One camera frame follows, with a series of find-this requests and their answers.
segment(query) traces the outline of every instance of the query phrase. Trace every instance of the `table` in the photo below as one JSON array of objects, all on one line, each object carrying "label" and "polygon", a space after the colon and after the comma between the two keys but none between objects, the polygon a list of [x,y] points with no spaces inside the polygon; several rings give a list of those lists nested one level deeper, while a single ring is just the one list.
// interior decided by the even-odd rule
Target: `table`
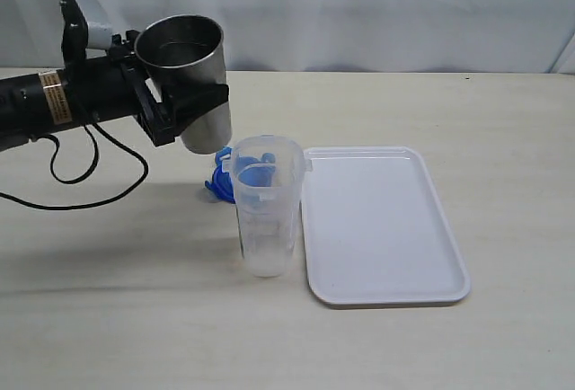
[{"label": "table", "polygon": [[[5,69],[2,76],[26,71]],[[210,202],[211,156],[153,148],[133,120],[104,127],[148,159],[106,208],[0,201],[3,389],[575,388],[575,79],[567,75],[230,72],[234,140],[401,145],[436,183],[472,279],[462,303],[331,310],[289,272],[242,266],[234,208]],[[61,175],[91,148],[59,135]],[[44,203],[108,197],[139,174],[102,164],[55,184],[52,145],[0,155],[2,191]]]}]

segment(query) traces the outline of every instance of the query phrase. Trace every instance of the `white backdrop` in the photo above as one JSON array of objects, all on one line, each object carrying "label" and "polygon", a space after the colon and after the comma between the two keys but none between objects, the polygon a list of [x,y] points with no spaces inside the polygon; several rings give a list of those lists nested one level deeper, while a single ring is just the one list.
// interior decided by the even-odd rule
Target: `white backdrop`
[{"label": "white backdrop", "polygon": [[[115,31],[175,13],[216,19],[230,69],[575,72],[575,0],[100,2]],[[0,65],[61,65],[58,0],[0,9]]]}]

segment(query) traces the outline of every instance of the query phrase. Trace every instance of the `blue plastic object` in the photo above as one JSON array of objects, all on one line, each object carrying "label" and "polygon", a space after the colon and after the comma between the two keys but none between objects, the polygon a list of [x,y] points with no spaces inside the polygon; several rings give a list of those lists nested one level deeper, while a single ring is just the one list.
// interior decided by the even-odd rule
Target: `blue plastic object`
[{"label": "blue plastic object", "polygon": [[[214,195],[222,201],[234,203],[234,188],[232,187],[232,180],[229,173],[222,171],[222,162],[232,153],[231,147],[224,147],[216,153],[216,170],[212,174],[212,182],[206,181],[205,185]],[[254,166],[254,164],[274,164],[276,156],[271,153],[265,153],[261,159],[254,158],[253,156],[241,156],[236,162],[236,170],[240,172],[238,179],[249,186],[271,186],[271,179],[275,173],[275,167],[269,166]]]}]

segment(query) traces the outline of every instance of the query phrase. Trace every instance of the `transparent plastic cup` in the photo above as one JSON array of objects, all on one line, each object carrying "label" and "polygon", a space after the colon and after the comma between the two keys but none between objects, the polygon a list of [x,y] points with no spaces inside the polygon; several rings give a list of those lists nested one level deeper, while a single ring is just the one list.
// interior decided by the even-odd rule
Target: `transparent plastic cup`
[{"label": "transparent plastic cup", "polygon": [[246,138],[223,163],[230,173],[245,266],[259,277],[286,270],[297,236],[299,201],[307,164],[286,137]]}]

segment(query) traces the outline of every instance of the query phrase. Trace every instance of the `stainless steel cup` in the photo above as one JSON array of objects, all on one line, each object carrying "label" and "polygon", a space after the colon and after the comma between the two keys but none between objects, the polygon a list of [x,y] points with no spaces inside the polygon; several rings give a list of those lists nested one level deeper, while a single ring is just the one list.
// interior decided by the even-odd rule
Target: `stainless steel cup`
[{"label": "stainless steel cup", "polygon": [[[155,87],[163,84],[225,84],[224,33],[208,17],[175,15],[148,26],[136,39],[136,56]],[[180,135],[195,154],[213,154],[232,138],[229,102],[195,120]]]}]

